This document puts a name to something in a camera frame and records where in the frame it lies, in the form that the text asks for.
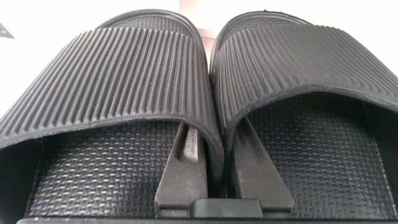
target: black rubber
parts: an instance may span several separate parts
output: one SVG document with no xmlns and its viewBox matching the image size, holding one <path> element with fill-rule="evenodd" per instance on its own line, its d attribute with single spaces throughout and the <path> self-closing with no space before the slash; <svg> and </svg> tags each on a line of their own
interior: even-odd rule
<svg viewBox="0 0 398 224">
<path fill-rule="evenodd" d="M 290 218 L 397 218 L 362 102 L 309 93 L 248 114 L 290 189 Z"/>
<path fill-rule="evenodd" d="M 49 63 L 0 119 L 0 159 L 41 151 L 36 176 L 26 175 L 34 183 L 25 217 L 154 218 L 180 122 L 205 138 L 209 178 L 219 182 L 224 152 L 198 31 L 173 12 L 129 12 Z"/>
<path fill-rule="evenodd" d="M 397 164 L 380 157 L 396 148 L 378 147 L 369 120 L 379 118 L 362 101 L 398 111 L 388 68 L 347 33 L 277 12 L 240 15 L 215 42 L 210 71 L 227 156 L 248 116 L 295 200 L 287 218 L 397 219 L 396 175 L 384 170 Z"/>
<path fill-rule="evenodd" d="M 178 122 L 139 121 L 54 136 L 26 217 L 154 217 Z"/>
</svg>

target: black slide sandal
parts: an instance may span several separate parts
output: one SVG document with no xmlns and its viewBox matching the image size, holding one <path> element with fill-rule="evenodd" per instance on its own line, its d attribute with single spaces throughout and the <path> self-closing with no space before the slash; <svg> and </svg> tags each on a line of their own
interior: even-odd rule
<svg viewBox="0 0 398 224">
<path fill-rule="evenodd" d="M 397 219 L 388 68 L 345 32 L 278 12 L 235 17 L 215 43 L 232 197 L 258 198 L 265 217 Z"/>
<path fill-rule="evenodd" d="M 144 10 L 80 34 L 1 118 L 0 147 L 2 223 L 186 217 L 224 164 L 197 30 Z"/>
</svg>

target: white background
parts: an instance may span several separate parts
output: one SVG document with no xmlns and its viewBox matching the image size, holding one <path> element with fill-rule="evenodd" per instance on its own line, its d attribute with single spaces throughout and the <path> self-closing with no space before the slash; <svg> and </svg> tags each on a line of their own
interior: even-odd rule
<svg viewBox="0 0 398 224">
<path fill-rule="evenodd" d="M 187 16 L 213 38 L 232 17 L 248 11 L 282 11 L 313 24 L 347 31 L 398 74 L 395 1 L 12 1 L 0 0 L 0 23 L 15 39 L 0 37 L 0 116 L 46 64 L 80 32 L 136 9 L 166 9 Z M 212 40 L 205 39 L 211 49 Z"/>
</svg>

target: textured footbed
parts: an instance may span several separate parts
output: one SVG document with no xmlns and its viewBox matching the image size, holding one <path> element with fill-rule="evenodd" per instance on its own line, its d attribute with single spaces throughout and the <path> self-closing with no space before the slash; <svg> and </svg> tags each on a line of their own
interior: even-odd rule
<svg viewBox="0 0 398 224">
<path fill-rule="evenodd" d="M 146 121 L 52 136 L 26 217 L 155 217 L 178 126 Z"/>
<path fill-rule="evenodd" d="M 311 93 L 248 118 L 295 200 L 290 218 L 397 218 L 361 101 Z"/>
</svg>

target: ribbed texture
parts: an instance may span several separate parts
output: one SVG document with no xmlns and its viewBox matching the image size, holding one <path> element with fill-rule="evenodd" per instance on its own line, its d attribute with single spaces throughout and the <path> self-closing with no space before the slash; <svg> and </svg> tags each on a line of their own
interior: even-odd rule
<svg viewBox="0 0 398 224">
<path fill-rule="evenodd" d="M 385 106 L 398 104 L 398 78 L 350 35 L 331 27 L 245 29 L 225 41 L 213 66 L 228 149 L 236 122 L 276 98 L 325 90 Z"/>
<path fill-rule="evenodd" d="M 142 29 L 166 30 L 169 32 L 178 32 L 187 36 L 191 35 L 190 31 L 184 24 L 163 15 L 130 17 L 112 24 L 111 27 L 135 27 Z"/>
<path fill-rule="evenodd" d="M 224 36 L 220 37 L 223 39 L 220 46 L 222 46 L 224 41 L 229 39 L 232 35 L 247 28 L 269 25 L 308 24 L 307 21 L 280 12 L 249 12 L 246 16 L 241 16 L 243 17 L 242 19 L 232 22 L 231 25 L 227 27 L 228 29 Z"/>
<path fill-rule="evenodd" d="M 110 28 L 80 34 L 1 118 L 0 147 L 137 119 L 196 127 L 221 173 L 223 150 L 204 58 L 192 38 L 168 31 Z"/>
</svg>

